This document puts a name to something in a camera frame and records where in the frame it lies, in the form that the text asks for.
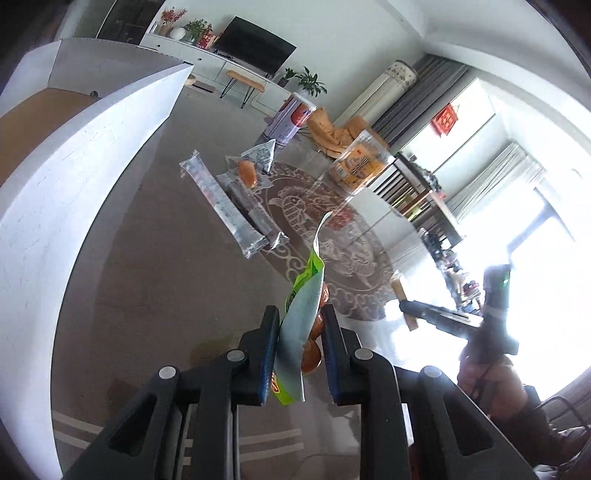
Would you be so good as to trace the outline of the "person right hand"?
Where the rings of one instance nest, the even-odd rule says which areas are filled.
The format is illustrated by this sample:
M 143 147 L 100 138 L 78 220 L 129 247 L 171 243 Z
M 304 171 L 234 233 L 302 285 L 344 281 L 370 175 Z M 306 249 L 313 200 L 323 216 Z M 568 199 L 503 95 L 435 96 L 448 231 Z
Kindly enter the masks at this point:
M 458 386 L 489 417 L 509 420 L 528 402 L 525 387 L 514 370 L 513 362 L 503 356 L 492 364 L 480 363 L 465 349 L 460 356 Z

